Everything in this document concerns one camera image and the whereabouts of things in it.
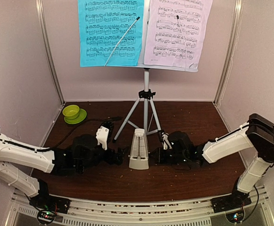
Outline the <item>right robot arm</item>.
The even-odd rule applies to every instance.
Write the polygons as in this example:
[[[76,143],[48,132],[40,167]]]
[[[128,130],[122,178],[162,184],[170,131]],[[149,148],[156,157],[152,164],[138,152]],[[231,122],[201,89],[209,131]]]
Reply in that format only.
[[[235,181],[227,198],[232,208],[245,201],[256,183],[274,165],[274,123],[257,113],[251,114],[247,122],[233,131],[199,145],[193,144],[188,134],[182,131],[161,133],[160,137],[163,146],[149,153],[159,165],[201,168],[235,153],[254,151],[252,162]]]

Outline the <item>white perforated music stand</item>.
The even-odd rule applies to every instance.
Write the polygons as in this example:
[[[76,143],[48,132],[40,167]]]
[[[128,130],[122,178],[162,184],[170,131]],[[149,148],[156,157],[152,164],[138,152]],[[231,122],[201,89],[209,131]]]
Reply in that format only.
[[[150,69],[166,69],[166,70],[176,70],[176,71],[184,71],[180,68],[171,68],[166,66],[154,66],[154,65],[145,65],[144,61],[144,52],[145,52],[145,45],[146,45],[146,37],[147,37],[147,29],[148,29],[148,22],[149,22],[149,5],[150,0],[145,1],[144,3],[144,16],[143,16],[143,34],[142,34],[142,48],[141,54],[139,58],[139,62],[137,64],[138,67],[143,67],[144,69],[144,88],[139,92],[139,96],[135,103],[133,104],[132,108],[130,109],[129,113],[127,114],[126,118],[124,119],[122,125],[120,126],[119,130],[117,131],[116,135],[113,138],[113,142],[116,142],[119,135],[121,134],[125,125],[130,124],[133,127],[137,127],[134,123],[130,121],[130,117],[133,114],[135,108],[137,107],[138,103],[143,100],[144,101],[144,116],[143,116],[143,128],[145,129],[146,135],[151,135],[157,133],[161,130],[160,122],[158,119],[157,111],[154,105],[153,97],[155,93],[150,90],[149,88],[149,71]]]

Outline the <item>lilac sheet music page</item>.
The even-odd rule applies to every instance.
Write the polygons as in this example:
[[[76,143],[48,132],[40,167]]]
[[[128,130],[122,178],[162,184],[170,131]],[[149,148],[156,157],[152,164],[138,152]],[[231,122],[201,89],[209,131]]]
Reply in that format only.
[[[152,0],[144,52],[145,65],[196,72],[211,0]]]

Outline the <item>blue sheet music page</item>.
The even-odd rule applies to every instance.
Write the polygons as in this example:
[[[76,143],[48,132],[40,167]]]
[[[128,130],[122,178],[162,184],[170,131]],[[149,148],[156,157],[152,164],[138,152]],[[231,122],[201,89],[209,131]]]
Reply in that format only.
[[[80,66],[137,66],[144,1],[79,0]]]

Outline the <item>white metronome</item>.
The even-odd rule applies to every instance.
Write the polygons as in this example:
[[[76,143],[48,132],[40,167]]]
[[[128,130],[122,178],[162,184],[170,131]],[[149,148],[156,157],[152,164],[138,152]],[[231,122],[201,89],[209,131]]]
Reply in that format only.
[[[149,146],[144,129],[135,129],[132,140],[129,168],[134,170],[149,169]]]

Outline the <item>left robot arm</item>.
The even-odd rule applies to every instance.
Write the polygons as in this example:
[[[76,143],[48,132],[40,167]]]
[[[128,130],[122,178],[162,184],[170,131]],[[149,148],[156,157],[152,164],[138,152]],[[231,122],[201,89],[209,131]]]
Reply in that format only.
[[[42,208],[49,209],[54,205],[54,199],[49,195],[47,183],[28,176],[14,165],[28,166],[61,177],[82,174],[85,169],[102,161],[121,165],[127,149],[108,147],[110,130],[100,126],[94,136],[84,134],[75,137],[65,149],[33,146],[0,133],[0,179],[22,191]]]

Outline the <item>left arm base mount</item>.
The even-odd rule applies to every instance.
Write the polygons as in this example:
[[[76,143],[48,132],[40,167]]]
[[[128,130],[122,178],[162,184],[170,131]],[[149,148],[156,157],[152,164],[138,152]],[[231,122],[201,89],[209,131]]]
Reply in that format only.
[[[35,196],[29,197],[29,204],[37,210],[37,220],[43,225],[54,222],[58,213],[67,214],[70,207],[70,199],[57,196]]]

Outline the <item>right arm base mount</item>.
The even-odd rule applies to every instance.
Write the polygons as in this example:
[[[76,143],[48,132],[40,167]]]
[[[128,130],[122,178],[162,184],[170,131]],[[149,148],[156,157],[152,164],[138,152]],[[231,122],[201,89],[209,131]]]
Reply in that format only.
[[[230,223],[238,224],[241,223],[245,218],[244,207],[250,205],[251,199],[246,198],[233,198],[231,195],[217,197],[211,199],[211,205],[214,213],[224,212],[226,219]]]

